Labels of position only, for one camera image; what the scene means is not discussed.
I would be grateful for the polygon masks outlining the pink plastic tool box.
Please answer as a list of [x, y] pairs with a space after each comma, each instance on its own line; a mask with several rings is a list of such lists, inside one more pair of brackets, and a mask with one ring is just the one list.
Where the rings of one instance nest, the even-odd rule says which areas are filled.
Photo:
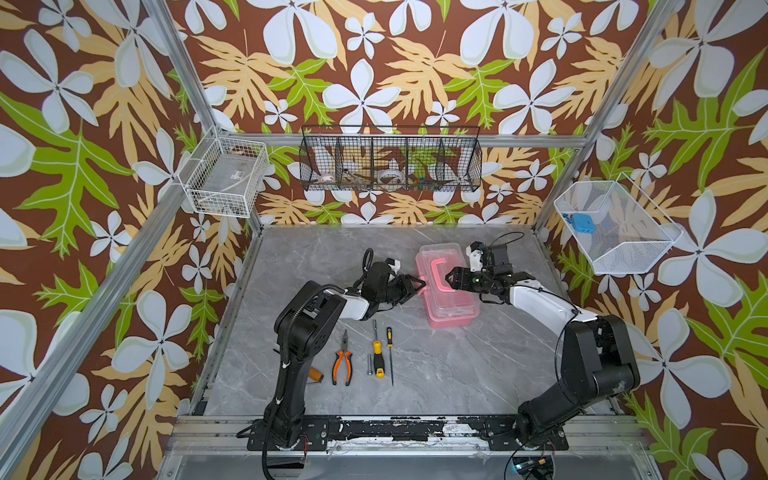
[[456, 243], [425, 245], [415, 257], [419, 278], [426, 283], [420, 291], [429, 325], [434, 329], [464, 327], [480, 313], [479, 298], [452, 288], [446, 276], [454, 267], [466, 267], [464, 254]]

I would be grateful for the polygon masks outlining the thin black yellow screwdriver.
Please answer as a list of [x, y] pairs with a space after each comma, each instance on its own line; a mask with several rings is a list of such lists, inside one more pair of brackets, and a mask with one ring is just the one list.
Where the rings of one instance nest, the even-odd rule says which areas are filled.
[[393, 363], [393, 329], [392, 327], [386, 328], [388, 358], [389, 358], [389, 376], [392, 386], [394, 386], [394, 363]]

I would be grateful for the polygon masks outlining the yellow black nut driver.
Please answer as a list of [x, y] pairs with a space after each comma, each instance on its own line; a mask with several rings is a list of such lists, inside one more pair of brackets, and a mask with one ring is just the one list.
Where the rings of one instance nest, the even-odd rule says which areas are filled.
[[374, 328], [374, 341], [373, 341], [373, 368], [374, 374], [377, 378], [383, 379], [386, 377], [385, 362], [383, 357], [383, 344], [378, 338], [378, 327], [376, 320], [373, 320]]

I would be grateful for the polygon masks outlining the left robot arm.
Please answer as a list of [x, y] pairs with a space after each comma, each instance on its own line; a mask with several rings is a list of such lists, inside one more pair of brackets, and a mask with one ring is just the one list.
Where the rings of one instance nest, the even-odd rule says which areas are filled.
[[401, 274], [392, 259], [365, 267], [351, 287], [306, 282], [275, 321], [280, 368], [261, 423], [265, 438], [279, 447], [299, 440], [310, 367], [338, 321], [367, 321], [384, 305], [401, 305], [425, 287], [424, 280]]

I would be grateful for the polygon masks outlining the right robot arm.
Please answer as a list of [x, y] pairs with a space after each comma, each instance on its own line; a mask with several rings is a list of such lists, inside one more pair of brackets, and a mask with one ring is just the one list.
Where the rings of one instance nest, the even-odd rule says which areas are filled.
[[493, 274], [455, 267], [443, 283], [451, 293], [494, 295], [496, 304], [522, 310], [558, 335], [554, 385], [518, 407], [513, 432], [520, 445], [543, 445], [585, 408], [639, 386], [628, 325], [619, 317], [578, 307], [522, 271]]

